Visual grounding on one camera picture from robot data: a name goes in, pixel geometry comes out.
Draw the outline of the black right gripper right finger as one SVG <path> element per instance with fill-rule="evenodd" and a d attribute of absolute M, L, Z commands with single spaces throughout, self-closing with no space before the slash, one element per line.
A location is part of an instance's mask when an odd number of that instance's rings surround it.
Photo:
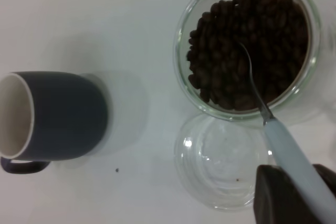
<path fill-rule="evenodd" d="M 315 172 L 312 174 L 312 194 L 314 197 L 322 198 L 326 196 L 327 188 L 329 189 L 328 195 L 335 197 L 335 172 L 331 169 L 321 165 L 313 164 Z"/>

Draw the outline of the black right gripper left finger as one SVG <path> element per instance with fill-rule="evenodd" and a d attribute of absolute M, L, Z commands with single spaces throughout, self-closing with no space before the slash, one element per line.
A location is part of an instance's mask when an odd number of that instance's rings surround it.
<path fill-rule="evenodd" d="M 253 209 L 257 224 L 321 222 L 288 175 L 277 166 L 258 166 Z"/>

